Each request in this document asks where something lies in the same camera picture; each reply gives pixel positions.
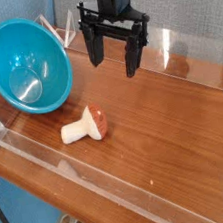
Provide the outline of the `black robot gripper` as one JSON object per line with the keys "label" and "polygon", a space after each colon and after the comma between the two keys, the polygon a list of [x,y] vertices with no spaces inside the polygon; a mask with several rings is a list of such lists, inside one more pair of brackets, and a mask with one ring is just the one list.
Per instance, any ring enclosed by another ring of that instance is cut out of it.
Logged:
{"label": "black robot gripper", "polygon": [[96,0],[95,3],[80,1],[77,6],[80,13],[79,26],[92,65],[98,66],[104,59],[102,37],[127,40],[126,75],[133,77],[140,66],[143,46],[148,43],[149,16],[133,9],[130,0]]}

